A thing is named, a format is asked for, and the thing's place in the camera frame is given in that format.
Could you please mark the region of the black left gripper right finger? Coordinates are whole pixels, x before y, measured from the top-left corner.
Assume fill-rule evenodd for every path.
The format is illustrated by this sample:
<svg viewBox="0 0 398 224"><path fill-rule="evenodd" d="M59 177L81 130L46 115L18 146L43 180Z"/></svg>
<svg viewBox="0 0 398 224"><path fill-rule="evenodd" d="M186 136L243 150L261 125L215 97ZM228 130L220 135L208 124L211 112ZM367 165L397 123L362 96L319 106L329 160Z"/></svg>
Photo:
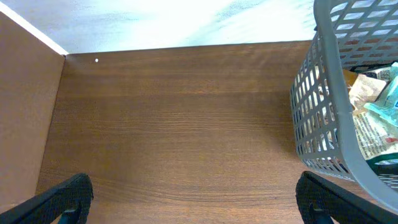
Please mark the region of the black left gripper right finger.
<svg viewBox="0 0 398 224"><path fill-rule="evenodd" d="M397 215L352 194L310 171L296 188L298 210L305 224L397 223Z"/></svg>

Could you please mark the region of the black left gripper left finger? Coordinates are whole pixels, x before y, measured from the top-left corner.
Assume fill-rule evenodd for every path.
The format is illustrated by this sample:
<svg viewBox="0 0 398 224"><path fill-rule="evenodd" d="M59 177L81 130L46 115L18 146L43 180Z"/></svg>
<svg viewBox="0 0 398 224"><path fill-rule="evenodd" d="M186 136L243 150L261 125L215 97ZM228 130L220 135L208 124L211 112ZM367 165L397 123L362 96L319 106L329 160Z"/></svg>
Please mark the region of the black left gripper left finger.
<svg viewBox="0 0 398 224"><path fill-rule="evenodd" d="M1 214L1 223L85 224L94 199L87 174L80 173Z"/></svg>

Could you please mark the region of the teal tissue pack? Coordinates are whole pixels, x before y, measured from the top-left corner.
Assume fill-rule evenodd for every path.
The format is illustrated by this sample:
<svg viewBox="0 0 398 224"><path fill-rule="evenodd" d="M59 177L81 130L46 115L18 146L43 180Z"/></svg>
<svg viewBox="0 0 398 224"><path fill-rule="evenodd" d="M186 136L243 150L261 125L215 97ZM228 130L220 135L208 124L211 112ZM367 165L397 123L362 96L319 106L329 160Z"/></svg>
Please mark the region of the teal tissue pack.
<svg viewBox="0 0 398 224"><path fill-rule="evenodd" d="M366 103L364 107L397 127L397 62L392 64L391 73L394 78L379 95L378 100L374 103Z"/></svg>

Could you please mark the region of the beige brown snack pouch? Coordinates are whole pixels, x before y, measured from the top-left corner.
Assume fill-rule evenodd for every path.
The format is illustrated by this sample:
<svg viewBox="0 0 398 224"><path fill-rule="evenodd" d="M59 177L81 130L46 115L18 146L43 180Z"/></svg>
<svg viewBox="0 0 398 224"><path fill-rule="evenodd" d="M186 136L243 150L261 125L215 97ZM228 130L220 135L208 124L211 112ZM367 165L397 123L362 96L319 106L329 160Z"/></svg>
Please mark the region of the beige brown snack pouch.
<svg viewBox="0 0 398 224"><path fill-rule="evenodd" d="M355 113L364 108L366 103L373 103L385 87L395 79L397 73L392 67L382 67L365 72L343 70L348 89L349 101Z"/></svg>

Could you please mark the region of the green coffee bean bag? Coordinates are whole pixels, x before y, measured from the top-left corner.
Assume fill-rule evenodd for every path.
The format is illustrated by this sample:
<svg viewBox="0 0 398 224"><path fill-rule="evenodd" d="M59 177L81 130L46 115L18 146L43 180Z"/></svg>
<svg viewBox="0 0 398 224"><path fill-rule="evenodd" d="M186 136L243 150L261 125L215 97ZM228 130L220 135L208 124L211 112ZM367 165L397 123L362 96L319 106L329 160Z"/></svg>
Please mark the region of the green coffee bean bag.
<svg viewBox="0 0 398 224"><path fill-rule="evenodd" d="M353 113L359 150L372 169L397 166L397 127L378 114L361 110Z"/></svg>

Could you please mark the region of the brown wooden side panel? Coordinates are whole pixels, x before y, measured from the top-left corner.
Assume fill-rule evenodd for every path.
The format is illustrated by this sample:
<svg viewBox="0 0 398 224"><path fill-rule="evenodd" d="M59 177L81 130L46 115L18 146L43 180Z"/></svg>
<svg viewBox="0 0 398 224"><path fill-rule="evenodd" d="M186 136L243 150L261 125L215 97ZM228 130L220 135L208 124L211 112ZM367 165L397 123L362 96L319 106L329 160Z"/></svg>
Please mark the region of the brown wooden side panel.
<svg viewBox="0 0 398 224"><path fill-rule="evenodd" d="M34 196L66 51L1 4L1 211Z"/></svg>

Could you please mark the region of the grey plastic lattice basket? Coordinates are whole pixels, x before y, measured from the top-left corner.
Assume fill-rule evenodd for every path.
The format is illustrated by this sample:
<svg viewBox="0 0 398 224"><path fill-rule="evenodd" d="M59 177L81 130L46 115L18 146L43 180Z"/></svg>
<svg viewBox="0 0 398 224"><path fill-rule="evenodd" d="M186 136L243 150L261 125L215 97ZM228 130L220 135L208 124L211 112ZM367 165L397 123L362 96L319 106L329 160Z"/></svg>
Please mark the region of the grey plastic lattice basket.
<svg viewBox="0 0 398 224"><path fill-rule="evenodd" d="M317 0L313 13L316 33L290 87L296 153L314 171L356 182L396 211L397 176L375 173L363 157L343 73L397 60L397 2Z"/></svg>

